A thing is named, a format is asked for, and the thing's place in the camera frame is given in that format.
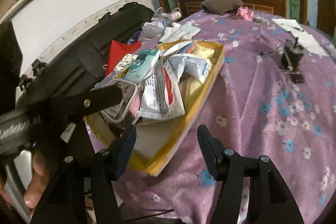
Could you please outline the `person's left hand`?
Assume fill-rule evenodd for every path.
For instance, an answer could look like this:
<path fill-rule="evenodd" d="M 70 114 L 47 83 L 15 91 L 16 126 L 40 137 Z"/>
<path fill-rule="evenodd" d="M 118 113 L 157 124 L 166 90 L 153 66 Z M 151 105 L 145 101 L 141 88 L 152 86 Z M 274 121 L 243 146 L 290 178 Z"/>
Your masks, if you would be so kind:
<path fill-rule="evenodd" d="M 40 201 L 43 192 L 58 168 L 58 163 L 36 150 L 32 159 L 33 177 L 23 196 L 26 206 L 30 209 L 30 218 Z"/>

